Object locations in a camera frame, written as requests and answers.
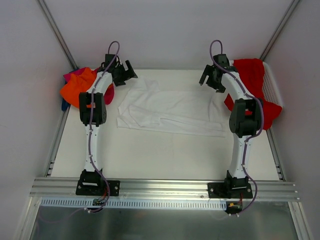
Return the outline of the white t shirt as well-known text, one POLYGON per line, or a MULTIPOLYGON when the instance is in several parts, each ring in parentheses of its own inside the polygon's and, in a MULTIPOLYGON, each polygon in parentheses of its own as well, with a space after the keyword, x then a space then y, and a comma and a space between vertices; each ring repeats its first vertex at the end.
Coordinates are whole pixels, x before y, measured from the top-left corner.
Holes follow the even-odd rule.
POLYGON ((161 90, 140 77, 118 107, 119 128, 182 135, 225 137, 217 100, 210 90, 161 90))

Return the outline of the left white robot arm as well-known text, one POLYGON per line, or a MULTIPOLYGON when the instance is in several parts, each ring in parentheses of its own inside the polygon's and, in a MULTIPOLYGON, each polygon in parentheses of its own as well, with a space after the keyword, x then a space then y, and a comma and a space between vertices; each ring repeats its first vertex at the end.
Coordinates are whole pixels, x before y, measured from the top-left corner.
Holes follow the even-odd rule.
POLYGON ((101 151, 103 143, 101 129, 107 121, 104 94, 108 87, 123 86, 127 80, 137 77, 129 60, 122 63, 116 55, 106 54, 92 86, 86 92, 79 94, 79 117, 86 134, 86 158, 77 183, 76 195, 98 196, 108 193, 103 177, 101 151))

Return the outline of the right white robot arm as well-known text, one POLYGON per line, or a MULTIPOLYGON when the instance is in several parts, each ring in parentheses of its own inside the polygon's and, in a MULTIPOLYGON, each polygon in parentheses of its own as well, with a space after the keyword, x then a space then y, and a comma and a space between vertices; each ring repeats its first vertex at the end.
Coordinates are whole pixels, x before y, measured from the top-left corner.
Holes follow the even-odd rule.
POLYGON ((220 197, 235 198, 251 193, 247 165, 251 140, 263 129, 263 107, 262 102, 245 87, 238 70, 230 65, 226 54, 214 55, 211 60, 213 65, 205 67, 199 84, 207 84, 217 93, 227 91, 231 96, 233 107, 229 117, 229 129, 233 133, 233 152, 223 183, 209 189, 220 197))

